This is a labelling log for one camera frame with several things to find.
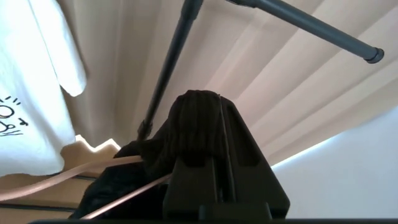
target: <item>black garment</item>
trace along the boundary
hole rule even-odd
[[[169,174],[177,156],[195,160],[223,157],[220,97],[211,91],[188,91],[179,96],[169,117],[151,140],[133,141],[115,157],[141,155],[144,163],[109,167],[85,191],[76,212],[84,215]],[[105,212],[97,219],[161,219],[167,186],[154,187]]]

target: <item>white shirt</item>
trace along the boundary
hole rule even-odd
[[[0,0],[0,176],[63,169],[75,132],[60,85],[71,96],[86,75],[55,0]]]

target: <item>curtain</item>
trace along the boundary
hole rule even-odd
[[[137,137],[182,0],[58,0],[88,72],[85,92],[65,96],[92,146]],[[258,9],[205,0],[155,116],[178,95],[213,90],[232,100],[270,164],[398,105],[398,1],[286,0],[384,49],[363,59]]]

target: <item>white wall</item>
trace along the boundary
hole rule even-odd
[[[398,108],[272,168],[287,218],[398,218]]]

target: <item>pink cable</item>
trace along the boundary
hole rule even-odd
[[[105,168],[105,167],[111,167],[111,166],[118,166],[118,165],[130,164],[130,163],[135,163],[135,162],[142,162],[141,156],[127,156],[127,157],[110,159],[107,161],[88,162],[86,164],[77,166],[77,167],[72,168],[68,171],[65,171],[59,175],[50,177],[50,178],[40,181],[38,183],[34,183],[34,184],[31,184],[28,186],[19,187],[16,189],[0,190],[0,202],[36,193],[38,191],[41,191],[43,189],[54,186],[55,184],[59,184],[59,183],[63,182],[64,180],[72,178],[78,174],[81,174],[82,172],[86,172],[91,169],[99,169],[99,168]]]
[[[143,193],[144,191],[150,189],[151,187],[165,182],[171,176],[172,175],[169,174],[169,175],[166,175],[164,177],[161,177],[161,178],[159,178],[159,179],[157,179],[157,180],[155,180],[155,181],[153,181],[153,182],[151,182],[151,183],[149,183],[149,184],[147,184],[147,185],[145,185],[145,186],[143,186],[143,187],[141,187],[141,188],[139,188],[139,189],[137,189],[137,190],[135,190],[135,191],[133,191],[133,192],[131,192],[131,193],[129,193],[129,194],[127,194],[127,195],[125,195],[125,196],[123,196],[123,197],[121,197],[121,198],[119,198],[119,199],[117,199],[117,200],[105,205],[105,206],[103,206],[102,208],[99,208],[99,209],[95,210],[94,212],[91,212],[90,214],[85,215],[81,219],[92,219],[94,217],[97,217],[98,215],[101,215],[102,213],[108,211],[109,209],[112,209],[113,207],[118,206],[121,203],[129,200],[130,198],[133,198],[133,197]]]

